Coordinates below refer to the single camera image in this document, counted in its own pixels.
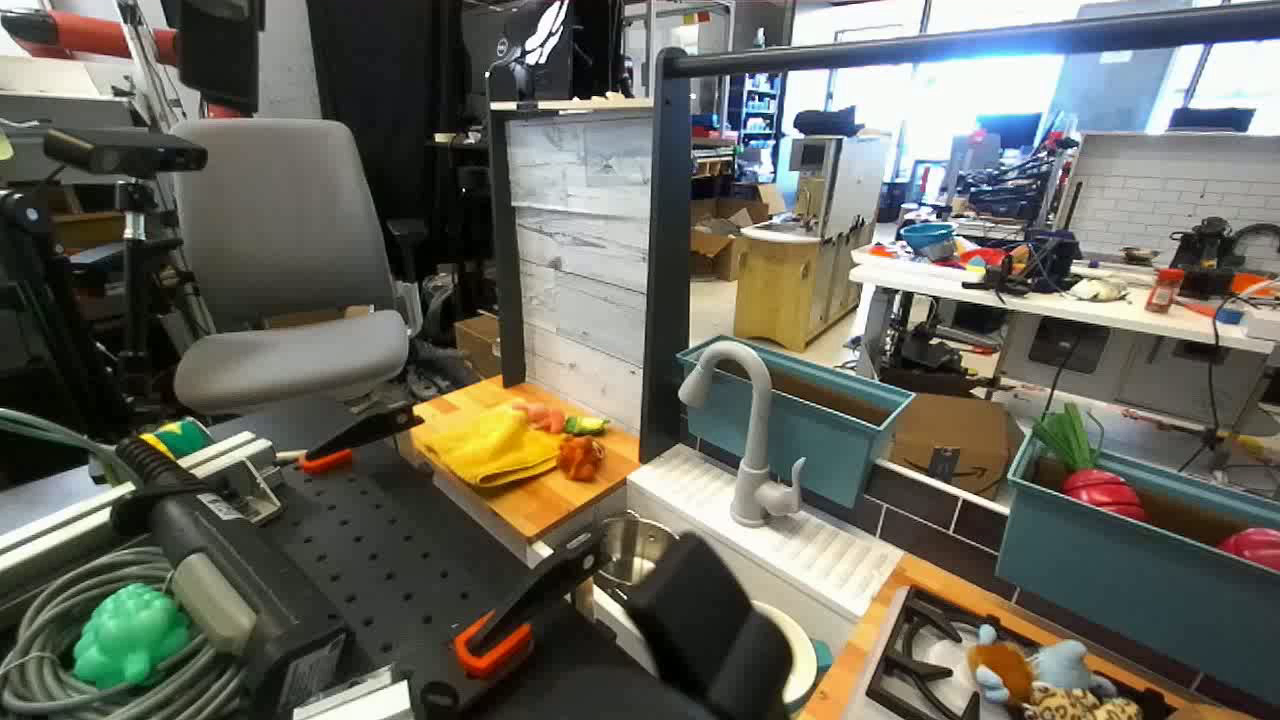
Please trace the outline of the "green yellow plush toy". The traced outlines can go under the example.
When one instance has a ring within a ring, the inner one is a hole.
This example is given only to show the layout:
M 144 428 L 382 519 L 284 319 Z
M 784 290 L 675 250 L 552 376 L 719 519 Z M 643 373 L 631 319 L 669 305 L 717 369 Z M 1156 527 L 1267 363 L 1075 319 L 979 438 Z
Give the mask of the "green yellow plush toy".
M 568 417 L 563 431 L 568 438 L 605 438 L 609 431 L 609 417 Z

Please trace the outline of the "orange plush toy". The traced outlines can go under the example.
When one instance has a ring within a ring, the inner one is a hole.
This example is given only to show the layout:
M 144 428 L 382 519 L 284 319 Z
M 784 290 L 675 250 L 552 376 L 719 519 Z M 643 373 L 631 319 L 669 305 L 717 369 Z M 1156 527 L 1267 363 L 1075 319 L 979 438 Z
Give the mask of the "orange plush toy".
M 597 438 L 563 438 L 558 470 L 568 480 L 597 480 L 605 470 L 605 444 Z

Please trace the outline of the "pink plush toy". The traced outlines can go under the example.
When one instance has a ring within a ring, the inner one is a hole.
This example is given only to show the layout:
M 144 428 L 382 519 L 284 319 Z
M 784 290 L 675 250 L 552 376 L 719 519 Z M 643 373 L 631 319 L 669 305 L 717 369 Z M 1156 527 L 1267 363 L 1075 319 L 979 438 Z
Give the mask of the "pink plush toy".
M 524 420 L 539 431 L 563 431 L 563 414 L 561 408 L 547 408 L 547 404 L 527 404 L 524 408 Z

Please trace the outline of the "yellow towel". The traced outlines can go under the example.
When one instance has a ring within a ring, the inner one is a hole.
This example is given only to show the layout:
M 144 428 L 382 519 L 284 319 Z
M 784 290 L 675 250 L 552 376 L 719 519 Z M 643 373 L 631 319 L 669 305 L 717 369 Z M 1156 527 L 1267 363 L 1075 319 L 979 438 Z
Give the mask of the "yellow towel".
M 471 489 L 505 489 L 552 473 L 561 438 L 527 423 L 522 408 L 501 404 L 426 420 L 414 431 L 414 449 Z

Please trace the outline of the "spotted brown plush toy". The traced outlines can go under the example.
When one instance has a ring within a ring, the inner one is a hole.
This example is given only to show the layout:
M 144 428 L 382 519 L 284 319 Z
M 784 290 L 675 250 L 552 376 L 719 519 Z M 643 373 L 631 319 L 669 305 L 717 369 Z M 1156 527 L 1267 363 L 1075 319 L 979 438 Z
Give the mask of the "spotted brown plush toy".
M 1144 707 L 1090 690 L 1036 690 L 1023 704 L 1023 720 L 1144 720 Z

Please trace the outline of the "wooden stove counter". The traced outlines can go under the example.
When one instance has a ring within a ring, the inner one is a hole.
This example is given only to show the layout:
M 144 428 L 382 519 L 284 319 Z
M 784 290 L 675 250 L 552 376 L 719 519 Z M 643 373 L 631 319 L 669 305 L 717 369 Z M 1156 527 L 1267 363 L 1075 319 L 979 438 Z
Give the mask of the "wooden stove counter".
M 1058 629 L 1053 619 L 1021 609 L 1021 606 L 1013 606 L 1013 602 L 1005 602 L 965 576 L 953 576 L 919 555 L 906 555 L 892 568 L 892 576 L 877 588 L 868 614 L 852 624 L 833 670 L 825 672 L 825 680 L 815 684 L 815 691 L 800 707 L 800 720 L 852 720 L 852 712 L 859 707 L 868 680 L 882 663 L 882 653 L 887 646 L 896 614 L 911 593 L 953 602 L 972 615 L 993 615 L 1005 629 L 1013 629 L 1018 637 L 1036 642 L 1036 646 L 1065 642 L 1065 629 Z M 1182 690 L 1182 684 L 1156 675 L 1154 670 L 1140 670 L 1138 662 L 1108 653 L 1106 646 L 1090 648 L 1090 670 L 1106 672 L 1128 690 L 1160 691 L 1173 704 L 1176 720 L 1254 720 L 1247 712 L 1242 712 L 1232 704 L 1218 704 L 1193 690 Z

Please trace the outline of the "toy stove top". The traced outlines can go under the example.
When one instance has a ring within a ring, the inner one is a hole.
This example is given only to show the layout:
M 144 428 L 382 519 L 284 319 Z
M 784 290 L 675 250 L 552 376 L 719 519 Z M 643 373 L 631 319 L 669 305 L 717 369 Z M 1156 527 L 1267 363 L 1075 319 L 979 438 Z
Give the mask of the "toy stove top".
M 1083 642 L 1033 642 L 908 588 L 846 720 L 1176 720 L 1182 700 L 1106 672 Z

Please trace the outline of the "green plush vegetable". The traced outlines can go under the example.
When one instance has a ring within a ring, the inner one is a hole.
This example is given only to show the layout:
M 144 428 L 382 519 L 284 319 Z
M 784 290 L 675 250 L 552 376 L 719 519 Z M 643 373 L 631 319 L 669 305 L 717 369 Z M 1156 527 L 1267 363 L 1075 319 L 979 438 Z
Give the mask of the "green plush vegetable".
M 1090 420 L 1083 420 L 1083 414 L 1075 404 L 1046 414 L 1033 423 L 1033 438 L 1073 473 L 1095 463 L 1095 444 L 1092 444 Z

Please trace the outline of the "grey toy faucet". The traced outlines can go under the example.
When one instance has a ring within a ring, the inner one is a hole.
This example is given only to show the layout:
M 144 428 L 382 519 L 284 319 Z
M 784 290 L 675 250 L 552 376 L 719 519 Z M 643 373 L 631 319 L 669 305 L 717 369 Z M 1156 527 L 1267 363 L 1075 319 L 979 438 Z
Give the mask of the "grey toy faucet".
M 712 342 L 692 373 L 681 380 L 675 399 L 699 408 L 712 388 L 712 373 L 737 363 L 748 376 L 745 455 L 737 463 L 733 519 L 763 527 L 767 519 L 792 519 L 803 492 L 803 461 L 792 463 L 789 483 L 767 480 L 767 420 L 773 420 L 773 373 L 745 342 Z

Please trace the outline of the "teal planter box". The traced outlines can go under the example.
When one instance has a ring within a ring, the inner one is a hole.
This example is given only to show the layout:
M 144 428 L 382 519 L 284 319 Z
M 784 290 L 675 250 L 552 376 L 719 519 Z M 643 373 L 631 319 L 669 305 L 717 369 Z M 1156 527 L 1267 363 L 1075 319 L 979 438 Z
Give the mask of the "teal planter box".
M 803 495 L 852 507 L 911 391 L 809 363 L 767 345 L 756 345 L 756 355 L 773 376 L 767 473 L 784 480 L 803 461 Z M 748 399 L 748 373 L 717 363 L 710 396 L 685 414 L 685 423 L 704 449 L 739 455 L 748 444 Z
M 1280 704 L 1280 576 L 1223 554 L 1242 527 L 1280 527 L 1280 504 L 1124 454 L 1099 454 L 1099 463 L 1140 492 L 1140 519 L 1065 495 L 1058 455 L 1036 438 L 1021 444 L 995 573 Z

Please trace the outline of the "white toy sink unit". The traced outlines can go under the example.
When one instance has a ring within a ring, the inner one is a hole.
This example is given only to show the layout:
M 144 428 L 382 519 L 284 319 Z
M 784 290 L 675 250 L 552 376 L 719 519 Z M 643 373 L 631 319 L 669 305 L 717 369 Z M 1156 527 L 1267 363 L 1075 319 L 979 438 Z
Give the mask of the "white toy sink unit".
M 901 564 L 901 550 L 809 507 L 760 527 L 737 525 L 733 473 L 685 444 L 631 470 L 597 515 L 637 515 L 672 537 L 704 537 L 752 602 L 789 614 L 833 653 Z

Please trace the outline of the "orange black clamp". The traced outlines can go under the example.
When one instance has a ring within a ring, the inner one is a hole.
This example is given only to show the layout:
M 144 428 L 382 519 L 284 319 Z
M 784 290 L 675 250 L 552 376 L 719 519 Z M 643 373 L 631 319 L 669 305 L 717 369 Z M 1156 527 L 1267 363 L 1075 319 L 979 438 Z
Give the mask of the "orange black clamp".
M 589 527 L 563 541 L 522 593 L 501 609 L 481 614 L 454 637 L 454 663 L 470 680 L 497 680 L 537 648 L 537 624 L 579 588 L 601 564 L 605 533 Z

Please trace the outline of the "white teal bowl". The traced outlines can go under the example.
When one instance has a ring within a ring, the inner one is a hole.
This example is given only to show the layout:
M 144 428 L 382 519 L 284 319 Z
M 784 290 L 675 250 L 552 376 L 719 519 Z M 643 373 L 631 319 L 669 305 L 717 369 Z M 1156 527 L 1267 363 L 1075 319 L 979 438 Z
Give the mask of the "white teal bowl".
M 797 615 L 789 615 L 773 606 L 756 606 L 756 614 L 784 637 L 792 663 L 789 663 L 780 700 L 789 707 L 800 707 L 821 680 L 815 642 L 809 637 L 809 629 Z

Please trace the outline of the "grey office chair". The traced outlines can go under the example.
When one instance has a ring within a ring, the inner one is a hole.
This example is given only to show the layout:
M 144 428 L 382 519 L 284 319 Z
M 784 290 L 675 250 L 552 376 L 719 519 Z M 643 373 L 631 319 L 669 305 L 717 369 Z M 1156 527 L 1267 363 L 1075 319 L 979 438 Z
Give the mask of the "grey office chair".
M 172 373 L 202 417 L 292 396 L 359 396 L 407 363 L 386 227 L 339 121 L 194 121 L 210 165 L 178 217 L 214 328 Z

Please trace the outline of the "teal planter box right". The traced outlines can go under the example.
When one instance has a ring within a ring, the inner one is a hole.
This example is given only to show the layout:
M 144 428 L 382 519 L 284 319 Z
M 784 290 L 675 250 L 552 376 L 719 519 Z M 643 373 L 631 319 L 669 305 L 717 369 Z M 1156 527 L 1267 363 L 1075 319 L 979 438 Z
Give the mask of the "teal planter box right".
M 1223 554 L 1242 527 L 1280 527 L 1280 504 L 1124 454 L 1099 454 L 1099 463 L 1140 492 L 1140 519 L 1065 495 L 1058 455 L 1036 438 L 1021 444 L 995 573 L 1280 704 L 1280 576 Z

